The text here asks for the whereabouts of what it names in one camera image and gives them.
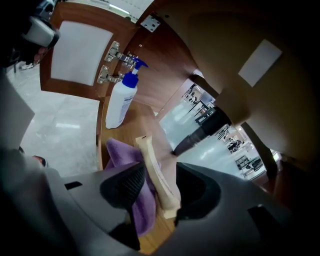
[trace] white sticker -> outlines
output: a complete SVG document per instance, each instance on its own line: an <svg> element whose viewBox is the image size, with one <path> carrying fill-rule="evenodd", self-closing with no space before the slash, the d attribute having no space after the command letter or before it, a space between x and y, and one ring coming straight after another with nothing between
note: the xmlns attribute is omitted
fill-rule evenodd
<svg viewBox="0 0 320 256"><path fill-rule="evenodd" d="M254 87L281 54L282 51L279 48L268 40L263 39L244 63L238 74L246 80L251 87Z"/></svg>

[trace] purple cloth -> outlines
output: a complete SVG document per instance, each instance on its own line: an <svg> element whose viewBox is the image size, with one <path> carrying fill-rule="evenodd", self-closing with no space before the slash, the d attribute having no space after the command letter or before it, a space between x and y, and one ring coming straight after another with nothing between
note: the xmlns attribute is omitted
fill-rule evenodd
<svg viewBox="0 0 320 256"><path fill-rule="evenodd" d="M140 150L114 138L106 142L106 148L110 155L110 160L105 167L105 171L110 168L127 165L144 160ZM149 177L147 170L142 189L132 205L134 224L137 235L143 236L155 225L156 221L156 189Z"/></svg>

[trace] black pipe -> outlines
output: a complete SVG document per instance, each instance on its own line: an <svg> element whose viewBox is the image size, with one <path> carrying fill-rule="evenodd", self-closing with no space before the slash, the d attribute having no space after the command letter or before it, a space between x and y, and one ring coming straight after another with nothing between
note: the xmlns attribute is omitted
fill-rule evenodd
<svg viewBox="0 0 320 256"><path fill-rule="evenodd" d="M185 137L179 143L179 145L176 146L173 151L174 155L179 156L187 150L193 148L197 143L206 137L211 136L219 131L219 129L221 129L221 127L224 125L231 125L230 119L219 107L215 106L214 109L215 112L206 120L204 120L201 127Z"/></svg>

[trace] desk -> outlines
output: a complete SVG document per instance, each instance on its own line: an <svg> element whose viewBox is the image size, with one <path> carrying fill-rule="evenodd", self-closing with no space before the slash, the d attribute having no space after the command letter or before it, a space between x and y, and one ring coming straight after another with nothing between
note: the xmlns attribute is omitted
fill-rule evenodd
<svg viewBox="0 0 320 256"><path fill-rule="evenodd" d="M176 163L177 158L171 154L172 148L167 141L166 135L156 120L155 114L150 106L132 101L123 123L115 129L106 128L106 115L110 97L106 97L101 115L101 130L98 138L98 155L100 168L103 169L110 156L107 151L106 142L114 138L131 146L136 145L136 138L152 135L152 146L155 157L161 163L161 171L174 194L180 198L176 185ZM154 228L147 235L139 238L140 251L151 254L156 250L174 231L174 219L165 219L157 200L157 213Z"/></svg>

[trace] glossy floor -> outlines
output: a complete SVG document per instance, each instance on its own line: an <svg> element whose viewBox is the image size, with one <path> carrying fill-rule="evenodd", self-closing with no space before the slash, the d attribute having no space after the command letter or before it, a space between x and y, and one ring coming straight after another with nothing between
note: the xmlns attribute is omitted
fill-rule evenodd
<svg viewBox="0 0 320 256"><path fill-rule="evenodd" d="M25 153L46 158L63 177L97 171L99 102L41 91L38 65L16 73L12 69L8 77L35 113L22 139Z"/></svg>
<svg viewBox="0 0 320 256"><path fill-rule="evenodd" d="M176 146L190 133L195 131L199 125L195 122L195 109L189 112L192 105L185 100L174 107L160 121L166 137L172 147ZM186 151L178 157L179 162L207 167L223 173L228 173L244 179L239 171L235 156L230 153L225 143L211 136L201 141L197 146Z"/></svg>

